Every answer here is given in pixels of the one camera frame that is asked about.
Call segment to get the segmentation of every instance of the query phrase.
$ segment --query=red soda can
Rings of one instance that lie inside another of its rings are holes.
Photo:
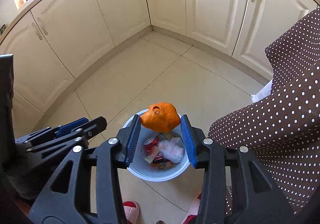
[[[152,148],[157,146],[159,139],[157,137],[147,139],[144,144],[144,150],[146,151],[147,155],[152,152]]]
[[[153,162],[153,159],[159,154],[159,151],[160,150],[157,146],[153,146],[152,152],[148,154],[144,159],[151,164]]]

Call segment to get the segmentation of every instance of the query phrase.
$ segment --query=wall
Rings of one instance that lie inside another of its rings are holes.
[[[8,26],[18,14],[14,0],[0,0],[0,27]]]

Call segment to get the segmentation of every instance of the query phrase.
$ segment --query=baseboard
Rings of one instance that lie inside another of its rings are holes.
[[[159,33],[162,33],[164,35],[168,35],[171,37],[174,37],[176,39],[179,39],[185,43],[188,43],[189,45],[193,45],[203,51],[205,51],[206,53],[215,56],[225,62],[227,62],[228,64],[232,65],[233,67],[239,69],[240,71],[244,72],[245,74],[247,74],[248,76],[252,77],[253,79],[255,79],[257,82],[261,83],[262,85],[266,85],[269,80],[264,78],[262,75],[260,75],[259,73],[257,73],[256,71],[254,71],[253,69],[251,69],[250,67],[246,66],[245,64],[242,64],[241,62],[239,62],[238,60],[232,58],[231,56],[228,56],[227,54],[222,53],[221,51],[205,45],[204,43],[201,43],[197,40],[194,40],[192,38],[189,38],[187,36],[181,35],[179,33],[161,28],[161,27],[156,27],[156,26],[152,26],[152,30],[157,31]]]
[[[33,128],[33,131],[39,130],[43,127],[43,123],[46,122],[49,117],[54,113],[54,111],[59,107],[59,105],[65,100],[65,98],[70,95],[75,89],[77,89],[86,79],[88,79],[95,71],[97,71],[102,65],[108,62],[112,57],[119,54],[122,50],[131,46],[144,35],[148,34],[152,31],[152,26],[148,26],[140,32],[136,33],[132,37],[126,39],[113,49],[111,49],[108,53],[106,53],[103,57],[101,57],[98,61],[96,61],[93,65],[91,65],[87,70],[85,70],[77,79],[75,79],[65,90],[64,92],[53,102],[53,104],[47,109],[42,118],[38,121],[36,126]]]

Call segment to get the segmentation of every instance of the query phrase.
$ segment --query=beige tile floor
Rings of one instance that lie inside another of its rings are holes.
[[[104,116],[107,129],[89,143],[95,147],[116,136],[133,114],[164,101],[174,104],[178,113],[187,114],[191,124],[207,135],[215,120],[250,104],[250,94],[262,87],[222,60],[152,31],[83,82],[43,127]],[[202,179],[203,171],[191,167],[161,183],[143,181],[127,170],[119,170],[123,200],[140,204],[139,224],[155,224],[158,220],[179,224],[200,193]],[[91,191],[95,212],[94,182]]]

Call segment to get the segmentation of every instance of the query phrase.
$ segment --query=white cloth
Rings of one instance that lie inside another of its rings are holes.
[[[263,98],[267,97],[268,95],[270,95],[271,94],[271,87],[272,87],[272,79],[257,94],[251,95],[252,102],[253,103],[258,102],[258,101],[262,100]]]

